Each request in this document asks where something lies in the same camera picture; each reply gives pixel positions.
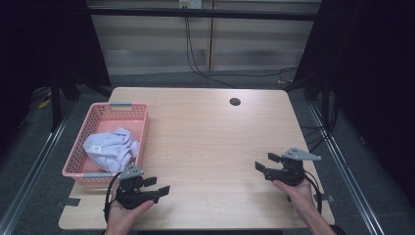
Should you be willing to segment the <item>black horizontal bar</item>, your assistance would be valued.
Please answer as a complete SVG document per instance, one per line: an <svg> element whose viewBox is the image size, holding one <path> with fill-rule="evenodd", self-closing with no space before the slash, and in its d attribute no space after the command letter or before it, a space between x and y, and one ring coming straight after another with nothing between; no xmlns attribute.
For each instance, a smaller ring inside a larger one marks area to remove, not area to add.
<svg viewBox="0 0 415 235"><path fill-rule="evenodd" d="M188 10L188 9L123 9L91 7L87 9L90 15L103 16L140 16L140 17L183 17L183 18L212 18L212 19L243 19L243 20L276 20L314 22L317 14L309 13L280 13L230 10Z"/></svg>

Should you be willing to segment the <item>dark tape piece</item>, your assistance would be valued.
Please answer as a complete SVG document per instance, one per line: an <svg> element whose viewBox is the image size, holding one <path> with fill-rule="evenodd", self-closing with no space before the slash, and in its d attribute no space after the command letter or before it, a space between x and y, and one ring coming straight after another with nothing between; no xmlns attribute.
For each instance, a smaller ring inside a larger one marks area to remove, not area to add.
<svg viewBox="0 0 415 235"><path fill-rule="evenodd" d="M322 194L322 195L314 195L313 196L314 199L318 202L318 201L327 201L329 204L335 202L335 198L332 195L326 195L326 194Z"/></svg>
<svg viewBox="0 0 415 235"><path fill-rule="evenodd" d="M55 206L59 208L77 207L79 205L79 202L80 200L76 198L66 198L66 199L58 200Z"/></svg>

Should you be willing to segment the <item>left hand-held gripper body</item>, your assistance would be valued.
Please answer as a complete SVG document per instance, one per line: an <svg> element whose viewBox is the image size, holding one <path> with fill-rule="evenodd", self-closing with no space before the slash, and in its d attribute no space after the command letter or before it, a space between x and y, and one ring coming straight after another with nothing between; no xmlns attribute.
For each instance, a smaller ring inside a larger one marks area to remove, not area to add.
<svg viewBox="0 0 415 235"><path fill-rule="evenodd" d="M155 204L160 197L158 191L142 191L144 186L144 170L135 164L129 165L118 177L115 199L126 209L133 210L143 203L152 200Z"/></svg>

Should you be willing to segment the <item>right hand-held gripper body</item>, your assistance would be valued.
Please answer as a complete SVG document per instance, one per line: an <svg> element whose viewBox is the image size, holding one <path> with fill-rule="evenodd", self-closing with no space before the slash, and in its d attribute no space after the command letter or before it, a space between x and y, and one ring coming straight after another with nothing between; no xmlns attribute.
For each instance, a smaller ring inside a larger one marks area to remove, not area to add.
<svg viewBox="0 0 415 235"><path fill-rule="evenodd" d="M279 180L289 186L298 186L305 179L304 161L320 161L321 157L299 148L290 148L281 156L281 169L268 168L264 178L269 181Z"/></svg>

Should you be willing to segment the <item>pink plastic basket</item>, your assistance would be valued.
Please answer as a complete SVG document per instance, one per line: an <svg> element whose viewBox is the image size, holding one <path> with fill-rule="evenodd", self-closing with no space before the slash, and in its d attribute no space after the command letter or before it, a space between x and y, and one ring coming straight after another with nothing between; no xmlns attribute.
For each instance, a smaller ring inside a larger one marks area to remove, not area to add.
<svg viewBox="0 0 415 235"><path fill-rule="evenodd" d="M128 130L138 141L138 154L130 162L142 166L149 127L148 106L141 103L94 103L75 138L62 175L84 185L108 184L115 173L94 164L82 145L91 134L113 132L119 127Z"/></svg>

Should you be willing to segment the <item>person's right hand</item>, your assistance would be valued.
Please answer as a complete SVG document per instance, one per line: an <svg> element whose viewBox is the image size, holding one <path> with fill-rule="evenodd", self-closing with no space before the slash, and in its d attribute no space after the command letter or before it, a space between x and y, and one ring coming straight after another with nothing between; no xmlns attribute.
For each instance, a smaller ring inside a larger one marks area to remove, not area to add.
<svg viewBox="0 0 415 235"><path fill-rule="evenodd" d="M290 197L295 211L301 219L307 220L316 211L311 195L311 185L306 179L298 186L289 186L279 180L273 180L272 183Z"/></svg>

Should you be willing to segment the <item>black curtain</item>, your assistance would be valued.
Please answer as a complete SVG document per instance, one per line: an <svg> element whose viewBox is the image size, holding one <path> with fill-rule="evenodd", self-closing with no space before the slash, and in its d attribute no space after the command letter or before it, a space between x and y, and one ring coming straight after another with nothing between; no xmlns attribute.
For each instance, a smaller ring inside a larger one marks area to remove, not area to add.
<svg viewBox="0 0 415 235"><path fill-rule="evenodd" d="M76 85L111 84L87 0L0 0L0 155L11 148L32 92L51 87L57 100Z"/></svg>
<svg viewBox="0 0 415 235"><path fill-rule="evenodd" d="M295 81L332 89L415 207L415 0L321 0Z"/></svg>

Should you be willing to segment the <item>black metal stand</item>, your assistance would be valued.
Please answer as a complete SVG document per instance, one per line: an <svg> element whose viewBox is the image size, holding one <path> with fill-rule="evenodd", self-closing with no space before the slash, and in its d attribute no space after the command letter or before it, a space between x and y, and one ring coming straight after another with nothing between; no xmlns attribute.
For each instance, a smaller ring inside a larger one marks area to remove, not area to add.
<svg viewBox="0 0 415 235"><path fill-rule="evenodd" d="M74 101L80 97L80 92L77 88L77 84L85 85L99 94L110 97L111 92L103 88L99 84L88 80L86 77L82 77L74 72L64 71L62 74L53 73L51 75L51 102L52 102L52 127L51 130L55 131L58 126L63 122L62 108L61 108L61 93L64 93L68 100Z"/></svg>
<svg viewBox="0 0 415 235"><path fill-rule="evenodd" d="M321 94L321 117L325 127L329 126L330 83L325 74L312 77L305 86L305 99L314 101Z"/></svg>

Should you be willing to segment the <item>person's left hand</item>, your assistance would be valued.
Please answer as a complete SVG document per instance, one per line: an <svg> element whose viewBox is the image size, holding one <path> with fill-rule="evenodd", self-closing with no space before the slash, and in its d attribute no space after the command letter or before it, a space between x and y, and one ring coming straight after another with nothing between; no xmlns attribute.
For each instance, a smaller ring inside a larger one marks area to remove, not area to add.
<svg viewBox="0 0 415 235"><path fill-rule="evenodd" d="M110 213L106 230L130 231L140 214L154 205L152 200L147 201L134 210L124 208L117 200L110 204Z"/></svg>

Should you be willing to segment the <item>white patterned t-shirt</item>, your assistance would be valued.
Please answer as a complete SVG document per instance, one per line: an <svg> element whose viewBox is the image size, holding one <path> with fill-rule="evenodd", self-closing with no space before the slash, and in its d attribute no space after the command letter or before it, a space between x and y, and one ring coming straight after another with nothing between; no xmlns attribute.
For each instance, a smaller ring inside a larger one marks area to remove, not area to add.
<svg viewBox="0 0 415 235"><path fill-rule="evenodd" d="M123 171L138 157L139 147L132 133L122 127L113 132L91 134L82 145L89 159L106 172Z"/></svg>

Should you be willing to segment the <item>white wall socket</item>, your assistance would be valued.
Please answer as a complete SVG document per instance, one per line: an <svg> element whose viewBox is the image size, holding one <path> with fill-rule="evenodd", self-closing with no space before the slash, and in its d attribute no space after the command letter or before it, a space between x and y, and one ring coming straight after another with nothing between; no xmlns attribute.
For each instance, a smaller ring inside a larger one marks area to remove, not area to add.
<svg viewBox="0 0 415 235"><path fill-rule="evenodd" d="M178 0L180 9L196 9L201 10L203 8L202 0Z"/></svg>

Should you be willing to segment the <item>metal floor rail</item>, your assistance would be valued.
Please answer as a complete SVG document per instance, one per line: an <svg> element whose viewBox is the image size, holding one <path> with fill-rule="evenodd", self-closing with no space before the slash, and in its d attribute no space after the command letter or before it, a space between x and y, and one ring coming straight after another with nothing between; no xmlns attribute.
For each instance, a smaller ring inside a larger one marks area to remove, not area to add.
<svg viewBox="0 0 415 235"><path fill-rule="evenodd" d="M335 137L323 126L322 113L314 103L310 103L308 107L315 122L320 128L320 132L322 133L326 146L331 153L331 156L346 184L347 190L350 193L366 227L368 228L369 233L371 235L386 235L378 217L368 203L351 169L349 168L344 154L335 140Z"/></svg>
<svg viewBox="0 0 415 235"><path fill-rule="evenodd" d="M64 111L64 114L58 118L58 122L53 123L53 126L48 130L47 138L43 145L40 146L40 151L35 154L35 161L28 171L24 171L24 167L20 163L17 163L12 172L7 174L7 177L11 178L20 173L24 176L24 181L21 184L16 184L14 186L14 190L16 190L17 193L14 195L13 200L0 219L0 235L11 235L13 233L13 230L38 182L41 172L49 161L51 153L66 128L71 112L72 107L69 107Z"/></svg>

